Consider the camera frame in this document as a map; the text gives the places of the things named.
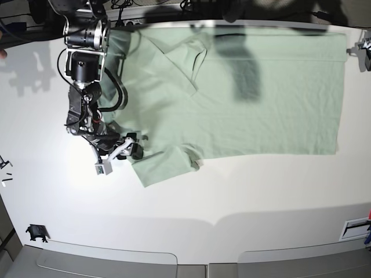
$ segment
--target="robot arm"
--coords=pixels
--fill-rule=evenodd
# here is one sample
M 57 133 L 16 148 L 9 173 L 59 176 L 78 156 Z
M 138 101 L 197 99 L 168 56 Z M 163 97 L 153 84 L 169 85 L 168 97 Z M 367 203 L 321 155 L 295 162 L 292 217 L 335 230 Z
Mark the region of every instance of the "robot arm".
M 72 79 L 68 98 L 70 109 L 67 131 L 73 136 L 84 136 L 97 153 L 97 174 L 112 172 L 111 161 L 143 158 L 136 133 L 122 137 L 103 121 L 104 112 L 112 112 L 122 104 L 123 91 L 113 75 L 104 66 L 107 55 L 110 22 L 101 0 L 49 0 L 53 10 L 66 18 L 63 35 L 67 46 L 65 75 Z M 99 82 L 106 73 L 118 90 L 118 103 L 111 108 L 99 108 Z M 101 156 L 109 155 L 102 160 Z

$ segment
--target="t-shirt sleeve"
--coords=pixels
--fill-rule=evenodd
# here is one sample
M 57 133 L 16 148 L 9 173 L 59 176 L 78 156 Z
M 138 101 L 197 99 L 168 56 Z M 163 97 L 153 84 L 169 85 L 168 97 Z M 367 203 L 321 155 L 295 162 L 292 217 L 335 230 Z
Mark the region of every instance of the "t-shirt sleeve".
M 199 169 L 195 156 L 182 147 L 166 148 L 132 166 L 144 187 Z

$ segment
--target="white table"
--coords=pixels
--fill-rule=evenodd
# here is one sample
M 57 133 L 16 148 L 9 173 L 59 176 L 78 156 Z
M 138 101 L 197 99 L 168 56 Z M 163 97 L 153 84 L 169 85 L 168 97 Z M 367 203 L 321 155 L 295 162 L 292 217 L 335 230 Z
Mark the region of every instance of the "white table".
M 235 25 L 328 28 L 347 34 L 349 48 L 362 38 L 345 27 Z M 31 242 L 24 231 L 37 224 L 54 241 L 101 247 L 92 257 L 110 248 L 172 253 L 178 264 L 237 262 L 244 251 L 335 243 L 345 220 L 368 216 L 371 74 L 360 72 L 357 57 L 345 65 L 336 155 L 204 160 L 196 173 L 143 188 L 128 162 L 115 161 L 112 174 L 97 176 L 90 146 L 67 134 L 68 86 L 56 69 L 63 48 L 62 40 L 27 44 L 0 62 L 0 155 L 14 165 L 0 171 L 1 179 L 14 178 L 0 194 L 23 244 L 74 252 Z

